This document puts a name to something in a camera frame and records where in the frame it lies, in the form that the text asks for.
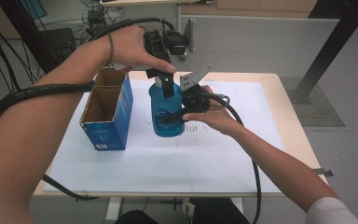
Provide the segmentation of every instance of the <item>blue cardboard box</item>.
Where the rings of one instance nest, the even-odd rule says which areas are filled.
[[[95,78],[80,119],[97,150],[124,150],[130,126],[133,96],[128,74],[103,68]]]

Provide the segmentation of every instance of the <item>bracelet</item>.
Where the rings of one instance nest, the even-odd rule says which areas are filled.
[[[113,60],[113,38],[110,35],[110,32],[107,33],[107,36],[109,36],[109,40],[110,40],[110,57],[109,57],[109,61],[105,65],[105,67],[107,67]]]

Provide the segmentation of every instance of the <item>table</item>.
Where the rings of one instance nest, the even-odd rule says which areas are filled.
[[[175,78],[179,78],[177,75],[185,75],[187,73],[181,72],[175,75]],[[130,72],[131,80],[146,80],[145,72]],[[264,94],[268,101],[268,106],[271,111],[271,115],[275,120],[275,125],[278,130],[279,136],[282,141],[284,151],[294,156],[295,158],[303,161],[311,168],[319,168],[319,162],[317,161],[310,143],[296,117],[296,113],[292,108],[292,105],[287,97],[287,94],[282,86],[282,83],[278,76],[274,74],[251,74],[251,73],[210,73],[204,80],[213,81],[235,81],[235,82],[255,82],[260,83],[264,90]],[[42,181],[37,187],[34,195],[62,195],[58,191],[46,191],[44,190],[44,182]],[[186,196],[191,195],[188,192],[136,192],[128,193],[122,192],[87,192],[88,195],[105,196],[105,197],[125,197],[125,196]],[[244,197],[255,196],[255,192],[234,192],[232,194],[227,193],[202,193],[202,196],[229,196],[229,197]],[[269,195],[282,195],[280,192],[270,193]]]
[[[120,19],[137,19],[143,17],[176,17],[176,30],[181,30],[182,3],[193,3],[199,0],[116,0],[100,1],[102,7],[117,7]]]

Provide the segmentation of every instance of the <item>black metal post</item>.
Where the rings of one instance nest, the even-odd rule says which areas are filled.
[[[324,43],[306,75],[302,78],[295,90],[289,91],[294,104],[309,104],[309,95],[318,83],[331,62],[358,27],[358,0],[353,1],[332,34]]]
[[[58,65],[37,33],[38,30],[34,20],[21,4],[21,0],[0,0],[0,7],[10,19],[45,74],[57,67]]]

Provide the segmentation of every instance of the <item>shirt sleeve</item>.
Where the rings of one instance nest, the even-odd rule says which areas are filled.
[[[306,224],[358,224],[348,207],[339,199],[326,197],[310,206]]]

